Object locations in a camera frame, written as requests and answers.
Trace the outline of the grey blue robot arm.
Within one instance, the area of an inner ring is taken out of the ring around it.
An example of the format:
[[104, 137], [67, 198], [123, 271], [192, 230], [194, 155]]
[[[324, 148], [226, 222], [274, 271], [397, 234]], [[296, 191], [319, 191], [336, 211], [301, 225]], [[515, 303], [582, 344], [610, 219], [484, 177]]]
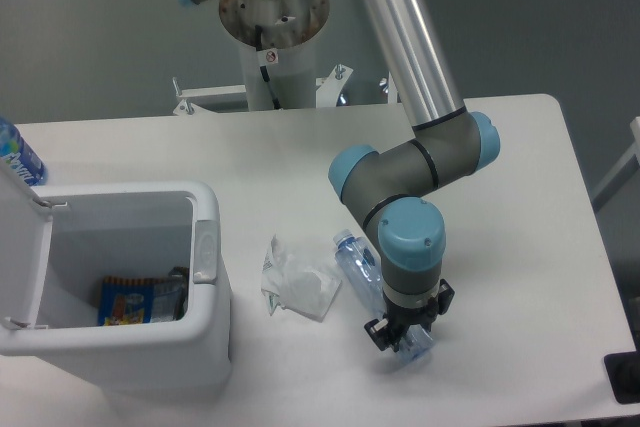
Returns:
[[[325, 26], [329, 1], [217, 1], [240, 48], [249, 108], [312, 107], [315, 70], [300, 53]], [[444, 220], [426, 197], [492, 163], [500, 137], [457, 93], [423, 1], [364, 1], [413, 137], [382, 153], [350, 147], [332, 161], [328, 178], [381, 259], [380, 298], [366, 332], [378, 348], [399, 350], [413, 327], [429, 329], [454, 296], [441, 276]]]

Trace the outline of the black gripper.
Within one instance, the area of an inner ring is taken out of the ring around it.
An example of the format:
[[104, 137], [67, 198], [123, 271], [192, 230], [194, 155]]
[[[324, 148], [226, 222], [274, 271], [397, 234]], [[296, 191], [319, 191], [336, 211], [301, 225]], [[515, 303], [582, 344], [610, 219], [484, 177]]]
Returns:
[[437, 317], [449, 310], [454, 296], [454, 289], [444, 278], [439, 280], [427, 304], [422, 307], [401, 307], [383, 294], [386, 305], [385, 316], [367, 322], [364, 330], [380, 351], [391, 349], [397, 352], [400, 339], [405, 336], [411, 326], [419, 325], [430, 333]]

